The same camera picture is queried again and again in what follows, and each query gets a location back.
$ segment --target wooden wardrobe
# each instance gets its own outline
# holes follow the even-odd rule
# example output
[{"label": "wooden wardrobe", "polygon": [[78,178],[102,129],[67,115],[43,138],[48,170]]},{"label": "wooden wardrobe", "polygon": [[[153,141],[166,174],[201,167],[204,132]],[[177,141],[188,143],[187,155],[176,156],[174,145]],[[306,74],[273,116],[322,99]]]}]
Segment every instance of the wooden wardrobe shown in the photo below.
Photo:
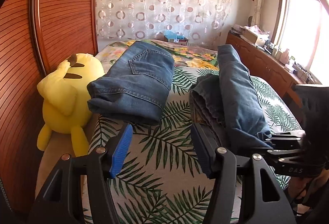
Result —
[{"label": "wooden wardrobe", "polygon": [[5,0],[0,8],[0,176],[11,207],[34,201],[44,122],[37,83],[72,53],[97,53],[95,0]]}]

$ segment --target cabinet door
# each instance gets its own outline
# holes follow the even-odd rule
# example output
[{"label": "cabinet door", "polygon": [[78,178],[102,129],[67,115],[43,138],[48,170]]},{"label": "cabinet door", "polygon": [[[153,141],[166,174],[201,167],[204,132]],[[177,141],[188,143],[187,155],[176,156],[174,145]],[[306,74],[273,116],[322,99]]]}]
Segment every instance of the cabinet door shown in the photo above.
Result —
[{"label": "cabinet door", "polygon": [[272,68],[267,80],[270,86],[273,87],[273,89],[279,94],[281,98],[284,96],[291,83],[285,74],[283,74],[284,72],[284,70],[279,71],[275,68]]},{"label": "cabinet door", "polygon": [[266,59],[263,58],[262,53],[261,52],[257,52],[257,53],[255,54],[255,58],[252,68],[250,70],[250,74],[263,78],[264,80],[267,81],[269,77],[268,64],[266,62]]},{"label": "cabinet door", "polygon": [[240,45],[240,51],[239,56],[241,59],[241,62],[249,69],[249,71],[252,71],[253,63],[255,60],[255,54],[253,52],[253,49],[251,45]]},{"label": "cabinet door", "polygon": [[235,39],[235,36],[233,34],[228,34],[226,39],[226,44],[232,45],[233,48],[239,53],[240,47],[237,39]]}]

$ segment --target bed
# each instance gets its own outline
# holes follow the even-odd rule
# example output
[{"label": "bed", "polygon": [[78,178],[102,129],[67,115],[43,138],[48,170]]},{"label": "bed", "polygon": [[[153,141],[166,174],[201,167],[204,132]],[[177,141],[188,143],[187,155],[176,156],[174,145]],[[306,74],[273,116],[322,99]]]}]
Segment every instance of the bed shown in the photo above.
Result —
[{"label": "bed", "polygon": [[[199,47],[145,40],[170,52],[175,60],[172,87],[161,123],[136,125],[122,171],[109,181],[121,223],[202,223],[214,181],[202,174],[189,136],[191,125],[188,89],[196,78],[218,74],[216,51]],[[116,42],[96,57],[107,72],[134,40]],[[259,77],[251,77],[272,133],[300,129],[295,117],[273,88]],[[98,116],[89,152],[115,136],[122,121]],[[287,176],[276,175],[282,188]],[[231,221],[239,217],[241,179],[236,180]],[[83,186],[86,223],[92,223],[87,181]]]}]

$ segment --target window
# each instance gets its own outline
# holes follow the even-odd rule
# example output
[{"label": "window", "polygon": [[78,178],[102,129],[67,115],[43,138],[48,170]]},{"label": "window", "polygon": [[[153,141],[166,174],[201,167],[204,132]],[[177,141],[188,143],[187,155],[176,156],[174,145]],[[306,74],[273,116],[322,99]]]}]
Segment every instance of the window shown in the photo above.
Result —
[{"label": "window", "polygon": [[282,0],[272,42],[322,84],[329,85],[329,16],[318,0]]}]

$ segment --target blue denim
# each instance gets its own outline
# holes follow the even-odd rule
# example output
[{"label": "blue denim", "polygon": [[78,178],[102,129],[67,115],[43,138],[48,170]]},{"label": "blue denim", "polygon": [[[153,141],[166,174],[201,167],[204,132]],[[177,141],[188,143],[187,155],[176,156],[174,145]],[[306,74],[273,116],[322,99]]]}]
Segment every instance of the blue denim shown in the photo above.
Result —
[{"label": "blue denim", "polygon": [[191,87],[191,107],[217,133],[224,126],[226,138],[220,138],[235,154],[248,148],[270,148],[264,140],[270,129],[259,104],[249,70],[241,63],[231,45],[218,47],[219,76],[198,78]]},{"label": "blue denim", "polygon": [[173,73],[174,60],[166,50],[136,41],[107,74],[88,84],[88,107],[107,117],[157,124]]}]

